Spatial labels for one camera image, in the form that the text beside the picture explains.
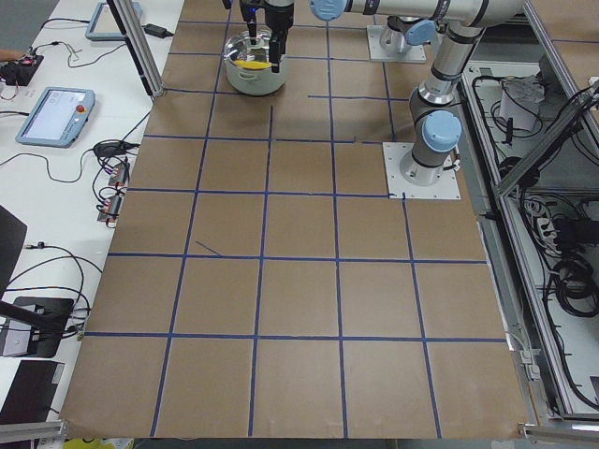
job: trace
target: metal pot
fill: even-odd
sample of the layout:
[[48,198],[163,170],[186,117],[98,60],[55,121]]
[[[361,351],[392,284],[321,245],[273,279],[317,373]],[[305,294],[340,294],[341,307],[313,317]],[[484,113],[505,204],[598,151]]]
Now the metal pot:
[[226,77],[238,91],[248,95],[268,95],[285,83],[287,65],[281,58],[279,73],[272,73],[269,62],[270,31],[258,31],[252,44],[247,31],[233,36],[225,45]]

